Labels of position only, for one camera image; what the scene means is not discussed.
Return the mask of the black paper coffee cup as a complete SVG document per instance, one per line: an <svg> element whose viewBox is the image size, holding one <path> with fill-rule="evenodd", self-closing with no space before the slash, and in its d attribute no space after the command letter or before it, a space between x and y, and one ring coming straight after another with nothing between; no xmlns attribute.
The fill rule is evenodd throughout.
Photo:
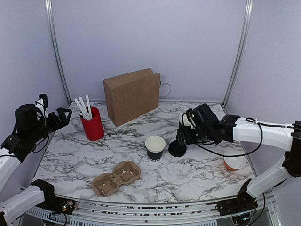
<svg viewBox="0 0 301 226"><path fill-rule="evenodd" d="M160 136L150 136L145 140L147 156L150 161L157 162L161 159L166 147L165 140Z"/></svg>

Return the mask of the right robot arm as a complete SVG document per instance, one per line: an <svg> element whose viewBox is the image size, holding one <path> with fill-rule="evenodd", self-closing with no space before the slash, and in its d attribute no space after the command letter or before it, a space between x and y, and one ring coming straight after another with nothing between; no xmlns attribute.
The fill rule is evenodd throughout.
<svg viewBox="0 0 301 226"><path fill-rule="evenodd" d="M193 144L212 154L217 152L206 145L221 142L252 143L255 149L244 154L233 154L232 158L258 156L258 151L279 150L282 154L274 157L261 174L243 183L236 197L217 202L216 209L221 216L236 214L256 208L260 195L286 180L301 175L301 122L272 123L252 117L227 114L218 119L208 104L188 109L178 118L176 140L179 146Z"/></svg>

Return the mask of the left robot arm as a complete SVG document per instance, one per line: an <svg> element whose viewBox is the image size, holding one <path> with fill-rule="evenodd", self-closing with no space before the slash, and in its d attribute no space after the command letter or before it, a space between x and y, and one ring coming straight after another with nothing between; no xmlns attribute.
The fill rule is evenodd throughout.
<svg viewBox="0 0 301 226"><path fill-rule="evenodd" d="M25 104L15 110L16 123L13 132L0 146L0 186L3 187L11 174L32 153L39 143L49 141L49 134L67 126L72 111L57 108L47 114L46 104ZM9 226L32 207L44 204L58 212L59 198L54 186L37 179L28 188L0 204L0 224Z"/></svg>

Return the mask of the stack of black lids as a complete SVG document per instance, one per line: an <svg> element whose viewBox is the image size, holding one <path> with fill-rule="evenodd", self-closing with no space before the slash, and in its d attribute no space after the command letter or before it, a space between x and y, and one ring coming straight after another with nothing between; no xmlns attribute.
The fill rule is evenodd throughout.
<svg viewBox="0 0 301 226"><path fill-rule="evenodd" d="M179 145L178 142L175 140L169 144L168 152L173 157L182 157L186 154L186 146Z"/></svg>

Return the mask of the white wrapped straw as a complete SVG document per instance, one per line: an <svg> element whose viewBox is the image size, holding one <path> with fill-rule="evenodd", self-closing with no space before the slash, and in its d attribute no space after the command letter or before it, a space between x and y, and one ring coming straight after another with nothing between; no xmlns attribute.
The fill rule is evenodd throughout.
<svg viewBox="0 0 301 226"><path fill-rule="evenodd" d="M87 102L87 108L88 108L89 118L91 120L93 118L93 116L92 116L92 110L91 110L91 105L90 105L90 101L89 101L89 96L88 95L86 95L86 102Z"/></svg>
<svg viewBox="0 0 301 226"><path fill-rule="evenodd" d="M74 101L77 104L77 107L81 110L81 114L82 114L83 118L86 120L90 120L91 118L90 118L89 113L87 112L86 108L83 107L77 99L75 99Z"/></svg>
<svg viewBox="0 0 301 226"><path fill-rule="evenodd" d="M84 109L85 114L87 115L87 117L88 117L89 119L92 119L92 117L90 116L90 113L89 113L88 110L87 110L87 107L85 106L85 103L84 103L84 101L83 101L83 98L82 98L82 97L79 97L79 100L80 100L80 103L81 103L81 105L82 105L82 107L83 107L83 109Z"/></svg>

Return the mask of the red cylindrical holder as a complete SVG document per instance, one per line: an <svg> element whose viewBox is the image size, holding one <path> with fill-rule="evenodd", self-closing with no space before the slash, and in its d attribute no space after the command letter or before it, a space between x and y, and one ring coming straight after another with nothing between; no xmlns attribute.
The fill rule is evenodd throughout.
<svg viewBox="0 0 301 226"><path fill-rule="evenodd" d="M80 116L86 137L91 141L97 141L104 136L104 129L101 121L99 109L91 107L92 116L91 120L86 120Z"/></svg>

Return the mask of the orange white bowl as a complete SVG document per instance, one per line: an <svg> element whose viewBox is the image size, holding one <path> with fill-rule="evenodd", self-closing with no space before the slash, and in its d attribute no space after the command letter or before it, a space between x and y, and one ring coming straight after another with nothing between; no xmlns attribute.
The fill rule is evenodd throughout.
<svg viewBox="0 0 301 226"><path fill-rule="evenodd" d="M237 150L228 150L226 151L225 155L227 157L224 157L224 164L228 170L236 171L242 169L245 164L246 160L245 157L232 157L233 155L241 155L241 152Z"/></svg>

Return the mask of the brown paper bag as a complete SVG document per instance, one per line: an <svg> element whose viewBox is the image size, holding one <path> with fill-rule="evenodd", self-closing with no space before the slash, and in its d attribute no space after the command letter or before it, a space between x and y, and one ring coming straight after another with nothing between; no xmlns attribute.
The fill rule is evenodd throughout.
<svg viewBox="0 0 301 226"><path fill-rule="evenodd" d="M158 107L161 74L151 68L103 80L110 120L119 127Z"/></svg>

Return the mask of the brown cardboard cup carrier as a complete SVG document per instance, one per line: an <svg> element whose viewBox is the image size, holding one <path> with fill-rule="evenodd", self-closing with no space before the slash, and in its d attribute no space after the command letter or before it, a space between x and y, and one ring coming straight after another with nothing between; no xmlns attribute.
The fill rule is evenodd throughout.
<svg viewBox="0 0 301 226"><path fill-rule="evenodd" d="M128 185L140 179L141 169L132 161L119 163L112 173L103 173L92 181L92 189L98 197L116 192L121 185Z"/></svg>

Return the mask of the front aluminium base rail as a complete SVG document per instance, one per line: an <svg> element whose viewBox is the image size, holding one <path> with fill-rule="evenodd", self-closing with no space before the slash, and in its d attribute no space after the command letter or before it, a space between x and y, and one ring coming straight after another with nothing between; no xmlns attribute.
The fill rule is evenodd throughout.
<svg viewBox="0 0 301 226"><path fill-rule="evenodd" d="M71 214L33 207L16 226L282 226L271 191L257 198L258 207L222 216L220 199L178 203L118 203L76 199Z"/></svg>

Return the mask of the left aluminium post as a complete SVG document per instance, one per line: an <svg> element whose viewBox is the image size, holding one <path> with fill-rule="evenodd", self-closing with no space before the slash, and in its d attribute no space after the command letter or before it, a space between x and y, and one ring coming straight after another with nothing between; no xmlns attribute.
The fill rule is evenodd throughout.
<svg viewBox="0 0 301 226"><path fill-rule="evenodd" d="M52 7L52 1L51 0L45 0L45 9L46 9L46 16L48 21L48 27L49 27L49 33L50 33L50 39L52 43L52 49L55 57L55 63L57 66L59 79L63 88L63 93L67 102L67 105L70 105L72 103L71 95L68 89L67 80L64 74L63 64L59 52L59 45L55 30L55 19L53 14L53 7Z"/></svg>

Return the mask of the aluminium post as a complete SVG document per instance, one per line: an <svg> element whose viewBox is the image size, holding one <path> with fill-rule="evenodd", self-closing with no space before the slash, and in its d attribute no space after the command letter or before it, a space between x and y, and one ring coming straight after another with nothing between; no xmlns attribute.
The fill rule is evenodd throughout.
<svg viewBox="0 0 301 226"><path fill-rule="evenodd" d="M246 43L247 43L247 38L248 38L248 34L250 31L250 24L251 24L251 17L252 17L252 12L253 12L253 0L247 0L246 1L246 7L245 7L245 12L244 12L244 18L243 18L243 23L242 23L242 30L241 30L241 35L240 35L240 39L238 42L238 49L237 49L237 53L236 53L236 57L234 60L234 65L231 71L231 75L230 75L230 80L223 98L223 102L222 102L222 106L223 108L225 108L229 101L230 101L230 97L231 94L233 92L234 86L235 86L235 82L236 79L238 77L238 71L239 71L239 67L241 64L241 59L246 47Z"/></svg>
<svg viewBox="0 0 301 226"><path fill-rule="evenodd" d="M63 88L63 93L67 102L67 105L70 105L72 103L71 95L68 89L67 80L64 74L63 64L59 52L59 45L55 30L55 19L53 14L53 7L52 7L52 1L51 0L45 0L45 9L46 9L46 16L48 21L48 27L49 27L49 33L50 33L50 39L52 43L52 49L55 57L55 63L57 66L59 79Z"/></svg>

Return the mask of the right aluminium post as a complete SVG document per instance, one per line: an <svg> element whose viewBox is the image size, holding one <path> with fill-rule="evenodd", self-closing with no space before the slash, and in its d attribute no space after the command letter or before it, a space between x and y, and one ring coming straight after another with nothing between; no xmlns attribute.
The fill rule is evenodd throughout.
<svg viewBox="0 0 301 226"><path fill-rule="evenodd" d="M231 75L230 75L230 80L223 98L223 102L222 102L222 106L223 108L225 108L229 101L230 101L230 97L231 94L233 92L234 86L235 86L235 82L236 79L238 77L238 71L239 71L239 67L241 64L241 59L246 47L246 43L247 43L247 38L248 38L248 34L250 31L250 24L251 24L251 17L252 17L252 12L253 12L253 0L247 0L246 1L246 7L245 7L245 12L244 12L244 18L243 18L243 23L242 23L242 30L241 30L241 35L240 35L240 39L238 42L238 49L237 49L237 53L236 53L236 57L234 60L234 65L231 71Z"/></svg>

